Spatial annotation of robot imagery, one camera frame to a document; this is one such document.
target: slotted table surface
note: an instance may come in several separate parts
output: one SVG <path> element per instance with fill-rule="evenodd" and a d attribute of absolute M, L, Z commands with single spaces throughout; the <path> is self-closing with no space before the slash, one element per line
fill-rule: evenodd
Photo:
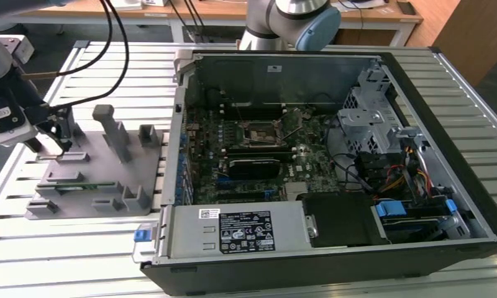
<path fill-rule="evenodd" d="M 74 48 L 63 63 L 69 70 L 87 62 L 103 43 Z M 169 140 L 169 118 L 175 84 L 171 59 L 179 48 L 194 45 L 131 43 L 130 69 L 107 98 L 77 106 L 82 130 L 101 130 L 90 120 L 95 104 L 111 104 L 114 118 L 126 129 L 154 124 Z M 231 44 L 203 49 L 231 50 Z M 391 52 L 430 109 L 445 127 L 471 169 L 497 203 L 497 117 L 441 55 L 426 48 L 329 47 L 329 51 Z M 123 47 L 113 43 L 107 54 L 87 70 L 58 78 L 45 100 L 62 104 L 101 94 L 114 83 L 123 64 Z M 398 100 L 409 122 L 410 112 Z M 162 146 L 162 155 L 167 144 Z M 142 217 L 29 221 L 22 218 L 46 163 L 18 145 L 0 174 L 0 297 L 167 297 L 131 262 L 133 231 L 153 222 Z M 165 161 L 158 164 L 155 189 L 161 190 Z M 154 196 L 154 208 L 158 198 Z M 497 255 L 463 261 L 422 278 L 389 279 L 214 297 L 497 297 Z"/>

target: floor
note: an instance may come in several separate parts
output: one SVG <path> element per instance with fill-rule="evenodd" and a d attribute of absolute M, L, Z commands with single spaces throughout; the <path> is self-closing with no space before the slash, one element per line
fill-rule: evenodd
<path fill-rule="evenodd" d="M 29 24 L 26 28 L 29 31 L 29 40 L 35 48 L 35 55 L 25 65 L 25 71 L 27 73 L 57 70 L 69 54 L 75 40 L 101 41 L 106 39 L 107 35 L 106 26 L 102 25 L 66 25 L 62 35 L 57 35 L 59 30 L 57 25 Z M 209 35 L 211 35 L 211 40 L 214 42 L 233 42 L 235 37 L 241 35 L 241 30 L 241 28 L 235 27 L 209 28 Z M 125 31 L 129 41 L 131 42 L 171 42 L 167 26 L 147 26 L 139 28 L 129 25 L 125 27 Z M 121 41 L 121 34 L 117 31 L 114 31 L 114 41 Z M 50 80 L 35 82 L 41 94 L 46 93 L 50 84 Z M 497 112 L 497 65 L 475 90 Z M 0 170 L 10 151 L 11 148 L 0 146 Z"/>

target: circuit board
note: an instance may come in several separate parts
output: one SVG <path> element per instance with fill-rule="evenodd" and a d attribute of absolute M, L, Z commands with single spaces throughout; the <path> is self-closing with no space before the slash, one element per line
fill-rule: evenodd
<path fill-rule="evenodd" d="M 327 118 L 306 107 L 283 108 L 277 120 L 226 120 L 221 111 L 187 112 L 193 204 L 286 201 L 285 187 L 297 182 L 305 183 L 307 192 L 337 191 L 334 165 L 322 141 Z M 281 161 L 277 175 L 270 179 L 229 179 L 231 157 L 225 152 L 245 148 L 246 159 L 250 148 L 261 152 L 265 147 L 290 155 L 289 161 Z"/>

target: power supply label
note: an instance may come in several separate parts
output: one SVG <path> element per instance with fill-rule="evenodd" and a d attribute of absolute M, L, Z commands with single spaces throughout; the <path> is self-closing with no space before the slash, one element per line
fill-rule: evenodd
<path fill-rule="evenodd" d="M 221 253 L 275 250 L 270 211 L 221 213 L 218 224 Z"/>

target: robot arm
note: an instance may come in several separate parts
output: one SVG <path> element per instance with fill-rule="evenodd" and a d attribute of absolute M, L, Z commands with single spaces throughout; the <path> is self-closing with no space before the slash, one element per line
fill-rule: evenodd
<path fill-rule="evenodd" d="M 61 6 L 70 0 L 0 0 L 0 17 L 21 12 L 41 9 L 49 6 Z M 21 78 L 21 70 L 14 65 L 11 56 L 0 42 L 0 145 L 11 146 L 25 143 L 33 151 L 39 150 L 39 143 L 34 139 L 38 131 L 46 133 L 53 139 L 51 127 L 54 124 L 46 123 L 46 119 L 39 120 L 39 112 L 35 117 L 29 117 L 27 109 L 39 109 L 45 105 L 30 81 Z M 57 142 L 62 150 L 66 145 Z"/>
<path fill-rule="evenodd" d="M 331 41 L 341 14 L 329 0 L 250 0 L 241 50 L 318 51 Z"/>

